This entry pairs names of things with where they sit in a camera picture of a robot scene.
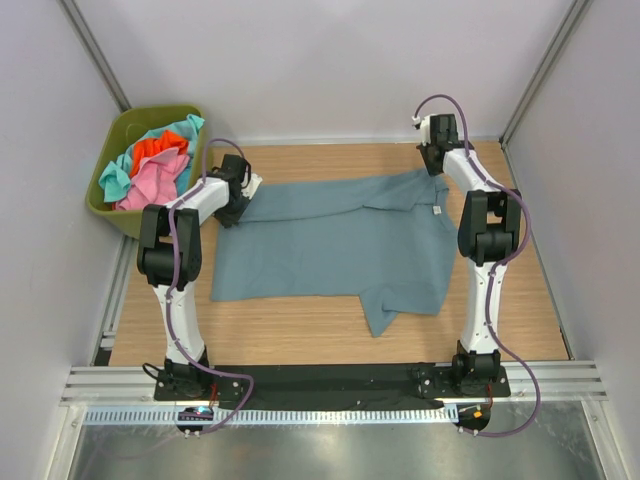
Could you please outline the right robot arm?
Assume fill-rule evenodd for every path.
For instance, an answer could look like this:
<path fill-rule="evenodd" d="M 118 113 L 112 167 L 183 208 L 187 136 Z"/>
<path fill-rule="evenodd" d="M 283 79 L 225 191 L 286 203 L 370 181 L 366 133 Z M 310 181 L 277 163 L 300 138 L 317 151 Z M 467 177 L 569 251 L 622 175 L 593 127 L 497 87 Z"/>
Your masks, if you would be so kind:
<path fill-rule="evenodd" d="M 447 175 L 465 196 L 457 245 L 467 259 L 470 287 L 467 320 L 447 372 L 449 387 L 457 395 L 487 394 L 500 381 L 497 320 L 506 259 L 520 246 L 521 206 L 460 140 L 453 114 L 416 114 L 412 121 L 429 175 Z"/>

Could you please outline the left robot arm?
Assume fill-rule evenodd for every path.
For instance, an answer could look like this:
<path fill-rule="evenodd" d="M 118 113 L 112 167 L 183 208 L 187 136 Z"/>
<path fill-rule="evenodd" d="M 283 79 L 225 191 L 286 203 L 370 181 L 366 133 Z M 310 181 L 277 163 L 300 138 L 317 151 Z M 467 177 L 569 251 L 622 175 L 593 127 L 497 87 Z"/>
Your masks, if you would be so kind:
<path fill-rule="evenodd" d="M 151 374 L 157 399 L 199 400 L 211 390 L 195 302 L 203 262 L 201 225 L 211 217 L 225 228 L 236 225 L 260 184 L 242 153 L 226 154 L 184 194 L 143 209 L 137 268 L 156 295 L 167 338 L 164 365 Z"/>

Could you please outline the blue-grey t shirt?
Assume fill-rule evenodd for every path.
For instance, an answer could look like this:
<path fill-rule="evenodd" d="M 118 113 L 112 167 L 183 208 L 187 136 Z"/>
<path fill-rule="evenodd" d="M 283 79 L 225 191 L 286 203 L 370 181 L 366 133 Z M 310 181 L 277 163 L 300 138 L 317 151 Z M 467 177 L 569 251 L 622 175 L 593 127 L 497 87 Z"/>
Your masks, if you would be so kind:
<path fill-rule="evenodd" d="M 436 315 L 457 252 L 448 193 L 424 169 L 261 186 L 218 233 L 210 298 L 356 296 L 374 337 L 400 313 Z"/>

